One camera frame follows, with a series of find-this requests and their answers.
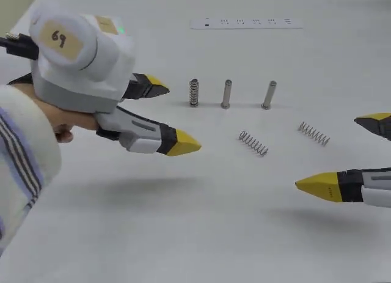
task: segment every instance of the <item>metal peg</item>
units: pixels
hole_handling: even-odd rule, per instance
[[[265,96],[265,100],[263,101],[263,104],[261,105],[262,109],[268,110],[271,107],[271,99],[274,95],[274,91],[276,90],[277,83],[273,80],[269,84],[268,91]]]
[[[231,87],[232,87],[232,81],[227,79],[225,81],[224,94],[222,96],[222,103],[221,103],[221,107],[223,109],[230,108]]]

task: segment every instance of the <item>white table surface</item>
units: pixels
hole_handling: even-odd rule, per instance
[[[131,154],[76,130],[60,175],[0,260],[0,282],[391,281],[391,210],[325,202],[294,185],[391,166],[391,143],[353,122],[391,111],[391,0],[59,1],[123,17],[138,41],[134,71],[171,87],[123,106],[203,147],[176,158]],[[191,18],[205,17],[300,18],[304,29],[190,30]],[[0,68],[2,81],[28,72],[5,55]],[[194,77],[197,109],[187,104]],[[264,111],[270,80],[277,90]],[[300,135],[301,121],[330,143]],[[264,158],[237,140],[243,129],[269,147]]]

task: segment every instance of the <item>coiled spring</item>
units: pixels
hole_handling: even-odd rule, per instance
[[[239,140],[243,141],[250,148],[252,148],[257,154],[260,156],[265,156],[268,152],[268,148],[261,144],[258,140],[256,140],[251,134],[247,131],[242,131],[239,134]]]
[[[330,137],[314,129],[314,127],[311,127],[305,122],[301,122],[298,130],[323,146],[330,141]]]
[[[190,81],[190,95],[189,104],[190,107],[198,107],[198,96],[199,96],[199,82],[197,79]]]

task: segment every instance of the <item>striped sleeve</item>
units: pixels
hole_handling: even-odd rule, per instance
[[[48,119],[25,94],[0,86],[0,255],[60,169]]]

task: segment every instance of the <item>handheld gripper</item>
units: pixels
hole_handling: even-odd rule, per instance
[[[177,156],[201,148],[184,131],[118,106],[125,99],[169,92],[158,79],[132,73],[134,40],[125,34],[119,18],[76,15],[44,6],[33,13],[29,33],[31,37],[9,39],[10,43],[20,40],[30,50],[32,81],[41,100],[61,109],[94,114],[100,126],[97,135],[119,141],[129,152]],[[23,56],[4,42],[0,45],[7,47],[8,53]],[[33,52],[29,45],[38,50]]]

